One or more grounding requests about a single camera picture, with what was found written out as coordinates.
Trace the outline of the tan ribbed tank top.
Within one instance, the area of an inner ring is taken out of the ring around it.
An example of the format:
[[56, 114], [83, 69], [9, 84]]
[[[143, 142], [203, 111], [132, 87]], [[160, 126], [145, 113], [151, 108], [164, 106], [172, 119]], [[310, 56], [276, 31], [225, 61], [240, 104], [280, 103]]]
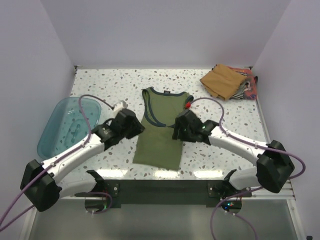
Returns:
[[245, 75], [226, 65], [217, 64], [200, 79], [200, 82], [211, 96], [226, 101], [234, 96], [245, 80]]

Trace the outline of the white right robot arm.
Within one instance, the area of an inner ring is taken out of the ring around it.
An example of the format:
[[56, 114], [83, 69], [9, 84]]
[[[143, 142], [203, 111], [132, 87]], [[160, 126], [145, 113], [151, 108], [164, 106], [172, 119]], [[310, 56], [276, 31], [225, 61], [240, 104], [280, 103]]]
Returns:
[[223, 197], [233, 197], [252, 187], [262, 187], [277, 194], [295, 169], [280, 142], [256, 141], [223, 130], [221, 123], [212, 120], [202, 122], [188, 109], [175, 118], [172, 139], [219, 147], [252, 163], [252, 168], [231, 170], [221, 183], [215, 186]]

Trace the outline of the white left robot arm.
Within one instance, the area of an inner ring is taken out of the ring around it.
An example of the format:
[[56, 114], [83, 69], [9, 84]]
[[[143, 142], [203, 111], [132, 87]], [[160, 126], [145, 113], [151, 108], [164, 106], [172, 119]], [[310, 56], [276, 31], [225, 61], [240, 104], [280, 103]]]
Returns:
[[20, 189], [40, 212], [48, 210], [68, 195], [88, 192], [99, 196], [104, 184], [97, 179], [74, 183], [63, 179], [85, 161], [117, 145], [124, 138], [131, 139], [141, 134], [144, 129], [136, 114], [123, 108], [115, 118], [97, 125], [85, 138], [61, 154], [43, 162], [30, 161], [25, 167]]

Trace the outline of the olive green tank top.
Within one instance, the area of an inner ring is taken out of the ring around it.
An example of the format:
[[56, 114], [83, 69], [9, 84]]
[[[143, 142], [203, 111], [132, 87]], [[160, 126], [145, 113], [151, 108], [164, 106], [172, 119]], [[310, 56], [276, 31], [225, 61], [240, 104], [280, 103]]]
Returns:
[[188, 92], [158, 92], [153, 87], [142, 90], [143, 133], [138, 135], [134, 164], [177, 171], [182, 158], [183, 142], [172, 139], [175, 119], [194, 97]]

